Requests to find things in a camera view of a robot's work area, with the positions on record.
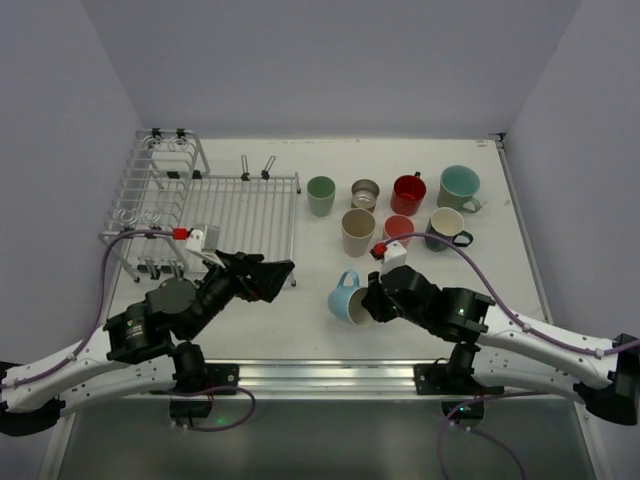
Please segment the pale green mug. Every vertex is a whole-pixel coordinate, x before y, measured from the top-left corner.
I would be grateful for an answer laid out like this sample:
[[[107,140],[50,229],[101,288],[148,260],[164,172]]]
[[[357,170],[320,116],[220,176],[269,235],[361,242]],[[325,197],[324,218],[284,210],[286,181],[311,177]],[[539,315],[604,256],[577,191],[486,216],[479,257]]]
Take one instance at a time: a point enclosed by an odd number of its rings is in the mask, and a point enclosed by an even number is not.
[[[463,165],[445,168],[440,175],[437,206],[468,214],[478,213],[482,204],[475,198],[481,181],[477,173]]]

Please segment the light green tumbler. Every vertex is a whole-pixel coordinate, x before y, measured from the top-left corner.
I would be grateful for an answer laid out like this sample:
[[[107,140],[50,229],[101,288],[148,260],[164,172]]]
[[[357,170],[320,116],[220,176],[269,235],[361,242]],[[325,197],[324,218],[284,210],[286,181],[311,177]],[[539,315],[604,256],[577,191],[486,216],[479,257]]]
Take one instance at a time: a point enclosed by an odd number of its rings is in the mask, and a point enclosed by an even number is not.
[[[316,176],[307,183],[307,197],[313,215],[327,216],[333,206],[336,192],[334,181],[327,176]]]

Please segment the right black controller box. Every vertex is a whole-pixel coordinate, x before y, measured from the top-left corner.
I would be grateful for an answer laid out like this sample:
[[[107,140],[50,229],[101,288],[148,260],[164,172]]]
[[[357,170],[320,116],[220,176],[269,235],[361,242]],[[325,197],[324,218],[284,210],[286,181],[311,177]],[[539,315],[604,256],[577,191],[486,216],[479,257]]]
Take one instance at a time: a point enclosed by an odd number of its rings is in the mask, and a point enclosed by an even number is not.
[[[463,428],[471,428],[478,426],[485,414],[485,404],[478,402],[471,405],[461,406],[461,401],[443,401],[441,403],[441,410],[444,416],[447,416],[451,411],[451,421],[456,425]]]

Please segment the aluminium mounting rail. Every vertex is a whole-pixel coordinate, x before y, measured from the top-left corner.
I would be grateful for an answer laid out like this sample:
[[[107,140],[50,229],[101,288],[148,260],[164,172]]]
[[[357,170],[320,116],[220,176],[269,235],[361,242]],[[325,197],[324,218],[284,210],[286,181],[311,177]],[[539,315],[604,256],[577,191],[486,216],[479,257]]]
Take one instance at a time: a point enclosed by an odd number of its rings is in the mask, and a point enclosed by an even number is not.
[[[402,395],[413,391],[413,361],[219,361],[240,365],[238,387],[259,395],[314,394]],[[483,386],[502,386],[505,392],[540,391],[577,402],[577,381],[568,373],[529,360],[521,355],[485,349],[478,353],[470,374],[456,373],[444,360],[427,363],[447,364],[449,375],[470,375]]]

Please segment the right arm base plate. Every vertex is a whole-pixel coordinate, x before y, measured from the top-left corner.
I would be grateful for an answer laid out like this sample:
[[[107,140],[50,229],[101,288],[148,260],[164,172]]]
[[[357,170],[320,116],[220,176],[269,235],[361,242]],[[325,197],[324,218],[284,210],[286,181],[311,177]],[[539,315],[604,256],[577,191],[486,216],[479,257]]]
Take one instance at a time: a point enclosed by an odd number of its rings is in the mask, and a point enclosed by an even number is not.
[[[470,375],[449,375],[447,364],[415,364],[413,380],[418,395],[483,396],[505,392],[502,386],[483,386]]]

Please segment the beige tumbler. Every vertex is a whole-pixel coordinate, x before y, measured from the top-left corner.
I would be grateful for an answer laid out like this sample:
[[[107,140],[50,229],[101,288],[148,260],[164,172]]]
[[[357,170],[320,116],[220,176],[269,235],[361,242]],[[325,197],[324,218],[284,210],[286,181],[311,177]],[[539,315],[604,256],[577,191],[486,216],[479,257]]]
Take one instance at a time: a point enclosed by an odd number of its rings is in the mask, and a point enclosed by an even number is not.
[[[376,229],[376,219],[371,212],[361,208],[347,211],[341,220],[343,250],[350,257],[366,253]]]

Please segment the light blue mug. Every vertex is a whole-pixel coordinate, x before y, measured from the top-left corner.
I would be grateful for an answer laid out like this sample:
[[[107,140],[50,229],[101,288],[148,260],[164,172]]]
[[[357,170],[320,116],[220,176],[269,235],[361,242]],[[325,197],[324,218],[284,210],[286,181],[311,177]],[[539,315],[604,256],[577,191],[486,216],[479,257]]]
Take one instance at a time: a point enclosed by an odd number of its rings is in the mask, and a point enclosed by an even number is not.
[[[355,270],[345,271],[328,297],[328,308],[335,318],[353,326],[369,326],[374,320],[362,305],[368,288],[360,284]]]

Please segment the dark green mug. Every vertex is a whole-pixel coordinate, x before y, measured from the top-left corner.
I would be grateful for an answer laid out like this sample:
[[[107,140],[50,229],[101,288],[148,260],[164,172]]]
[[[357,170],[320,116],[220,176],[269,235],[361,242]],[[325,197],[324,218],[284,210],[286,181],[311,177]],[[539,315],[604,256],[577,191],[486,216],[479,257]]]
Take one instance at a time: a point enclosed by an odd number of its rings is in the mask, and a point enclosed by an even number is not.
[[[449,207],[437,208],[431,214],[426,233],[460,248],[468,247],[474,242],[474,236],[465,230],[463,216]]]

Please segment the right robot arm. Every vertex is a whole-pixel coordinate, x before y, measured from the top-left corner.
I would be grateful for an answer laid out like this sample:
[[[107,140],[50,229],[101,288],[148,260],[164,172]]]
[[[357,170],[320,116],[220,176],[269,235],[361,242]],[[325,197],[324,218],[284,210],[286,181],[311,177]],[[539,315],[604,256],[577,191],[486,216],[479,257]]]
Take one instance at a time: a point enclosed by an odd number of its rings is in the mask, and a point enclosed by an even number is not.
[[[401,318],[453,344],[450,383],[553,393],[610,423],[639,420],[639,341],[633,336],[565,330],[490,296],[439,288],[408,265],[369,273],[362,305],[378,323]]]

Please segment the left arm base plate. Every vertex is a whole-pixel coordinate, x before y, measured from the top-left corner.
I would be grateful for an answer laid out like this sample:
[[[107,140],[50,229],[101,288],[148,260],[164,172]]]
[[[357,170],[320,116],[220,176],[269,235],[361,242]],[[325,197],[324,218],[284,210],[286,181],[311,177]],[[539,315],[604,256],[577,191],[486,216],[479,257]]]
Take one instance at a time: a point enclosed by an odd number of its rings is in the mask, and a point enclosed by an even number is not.
[[[204,363],[199,366],[179,367],[174,375],[176,384],[153,394],[209,395],[215,387],[236,387],[240,379],[240,365],[237,363]]]

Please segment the black controller box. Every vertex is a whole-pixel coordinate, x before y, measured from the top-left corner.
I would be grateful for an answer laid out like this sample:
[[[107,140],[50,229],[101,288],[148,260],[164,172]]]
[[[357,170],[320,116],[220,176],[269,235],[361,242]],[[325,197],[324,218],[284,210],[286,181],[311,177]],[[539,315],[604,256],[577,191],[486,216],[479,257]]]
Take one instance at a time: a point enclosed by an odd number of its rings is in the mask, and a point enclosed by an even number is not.
[[[193,422],[194,419],[204,419],[212,411],[212,402],[204,400],[171,400],[169,403],[169,415],[178,422],[186,420]]]
[[[471,428],[478,426],[485,414],[485,404],[478,402],[471,405],[461,406],[461,401],[443,401],[441,403],[441,410],[444,416],[447,416],[451,411],[451,421],[456,425],[463,428]]]

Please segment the left black controller box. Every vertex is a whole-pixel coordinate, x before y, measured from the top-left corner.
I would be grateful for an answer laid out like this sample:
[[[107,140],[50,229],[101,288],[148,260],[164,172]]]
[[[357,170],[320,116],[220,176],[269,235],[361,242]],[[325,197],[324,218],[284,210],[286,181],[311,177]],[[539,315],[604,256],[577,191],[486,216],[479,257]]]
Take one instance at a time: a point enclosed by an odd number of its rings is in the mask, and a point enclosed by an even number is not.
[[[178,422],[186,420],[193,422],[194,419],[204,419],[212,411],[212,402],[204,400],[171,400],[169,403],[169,415]]]

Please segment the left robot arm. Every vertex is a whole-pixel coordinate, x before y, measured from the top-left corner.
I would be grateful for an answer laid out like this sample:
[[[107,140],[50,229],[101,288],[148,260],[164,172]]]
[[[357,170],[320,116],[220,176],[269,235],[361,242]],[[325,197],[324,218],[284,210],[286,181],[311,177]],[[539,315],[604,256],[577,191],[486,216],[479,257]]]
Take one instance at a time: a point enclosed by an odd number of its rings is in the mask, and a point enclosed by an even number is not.
[[[31,364],[3,363],[2,434],[40,433],[108,398],[214,390],[194,339],[234,299],[272,302],[295,268],[291,260],[267,262],[261,254],[218,256],[202,278],[163,281],[86,340]]]

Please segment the pink cup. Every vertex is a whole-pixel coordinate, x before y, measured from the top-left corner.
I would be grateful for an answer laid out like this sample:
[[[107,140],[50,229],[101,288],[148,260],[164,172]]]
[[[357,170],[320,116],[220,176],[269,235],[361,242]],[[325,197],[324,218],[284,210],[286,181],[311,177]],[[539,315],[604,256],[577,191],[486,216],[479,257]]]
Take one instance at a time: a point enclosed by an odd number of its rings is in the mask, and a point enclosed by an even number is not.
[[[415,231],[413,221],[404,215],[392,215],[388,217],[383,225],[383,239],[395,238]]]

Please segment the red mug black handle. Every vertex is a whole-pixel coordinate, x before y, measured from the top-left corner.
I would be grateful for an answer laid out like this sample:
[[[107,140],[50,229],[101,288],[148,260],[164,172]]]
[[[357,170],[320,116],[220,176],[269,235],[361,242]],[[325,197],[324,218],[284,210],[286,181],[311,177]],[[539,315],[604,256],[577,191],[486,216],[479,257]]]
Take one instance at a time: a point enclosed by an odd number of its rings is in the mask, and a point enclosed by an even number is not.
[[[398,177],[393,185],[390,205],[396,214],[415,215],[427,194],[427,186],[420,172]]]

